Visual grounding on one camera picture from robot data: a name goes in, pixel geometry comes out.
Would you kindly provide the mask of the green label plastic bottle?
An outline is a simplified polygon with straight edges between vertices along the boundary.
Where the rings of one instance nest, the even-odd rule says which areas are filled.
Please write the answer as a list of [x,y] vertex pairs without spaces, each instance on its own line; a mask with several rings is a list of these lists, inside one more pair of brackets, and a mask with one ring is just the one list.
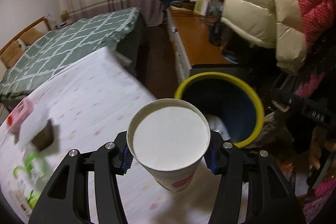
[[30,209],[33,209],[48,183],[52,170],[37,148],[29,143],[23,149],[22,165],[16,166],[13,176],[17,188]]

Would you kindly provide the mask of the small brown box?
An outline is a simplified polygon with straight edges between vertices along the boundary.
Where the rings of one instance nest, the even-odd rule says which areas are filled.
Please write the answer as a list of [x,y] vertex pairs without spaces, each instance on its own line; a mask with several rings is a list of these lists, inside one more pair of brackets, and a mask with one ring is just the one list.
[[38,151],[43,151],[54,142],[54,130],[52,121],[49,119],[44,129],[42,129],[31,141]]

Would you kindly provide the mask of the pink tissue box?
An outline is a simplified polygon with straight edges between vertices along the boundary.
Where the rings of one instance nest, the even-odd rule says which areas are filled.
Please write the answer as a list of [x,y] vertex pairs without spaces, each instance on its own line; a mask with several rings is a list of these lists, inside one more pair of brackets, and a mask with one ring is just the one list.
[[30,100],[27,97],[23,98],[6,118],[7,131],[12,134],[18,134],[22,123],[32,111],[33,105]]

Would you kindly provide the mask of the white paper cup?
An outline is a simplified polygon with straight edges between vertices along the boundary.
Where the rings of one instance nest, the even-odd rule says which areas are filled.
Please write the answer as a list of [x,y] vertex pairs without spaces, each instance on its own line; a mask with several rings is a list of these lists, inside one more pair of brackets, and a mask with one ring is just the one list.
[[210,145],[205,116],[192,104],[161,99],[131,120],[126,141],[134,158],[162,187],[179,192],[193,179]]

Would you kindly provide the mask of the yellow rimmed dark trash bin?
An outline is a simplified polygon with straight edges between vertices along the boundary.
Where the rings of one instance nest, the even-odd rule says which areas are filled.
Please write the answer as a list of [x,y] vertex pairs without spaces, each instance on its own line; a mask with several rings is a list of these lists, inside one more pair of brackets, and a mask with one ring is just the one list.
[[174,98],[189,102],[203,115],[220,118],[239,148],[250,145],[264,125],[264,107],[258,94],[233,75],[198,73],[179,85]]

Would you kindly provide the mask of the green checked bed quilt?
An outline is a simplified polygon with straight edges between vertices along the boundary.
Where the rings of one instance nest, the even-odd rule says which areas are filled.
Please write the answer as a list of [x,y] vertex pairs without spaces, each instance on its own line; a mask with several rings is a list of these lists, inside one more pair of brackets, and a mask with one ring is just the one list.
[[142,24],[139,9],[131,7],[46,33],[7,70],[1,81],[1,100],[30,94],[56,73],[103,47],[135,60],[138,39],[126,37]]

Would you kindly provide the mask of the wooden bed headboard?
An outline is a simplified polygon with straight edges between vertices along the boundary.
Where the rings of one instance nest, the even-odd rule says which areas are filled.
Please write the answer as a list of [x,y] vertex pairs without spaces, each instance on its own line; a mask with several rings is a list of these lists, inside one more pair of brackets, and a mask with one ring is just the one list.
[[28,46],[51,31],[51,25],[46,17],[31,23],[1,49],[1,71],[12,68],[23,56]]

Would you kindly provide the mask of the cream puffer jacket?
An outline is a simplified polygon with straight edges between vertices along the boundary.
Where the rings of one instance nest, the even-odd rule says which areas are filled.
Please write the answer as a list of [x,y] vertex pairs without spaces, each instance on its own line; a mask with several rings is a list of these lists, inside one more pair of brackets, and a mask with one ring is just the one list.
[[296,75],[307,53],[298,0],[224,0],[221,21],[252,46],[274,48],[277,65]]

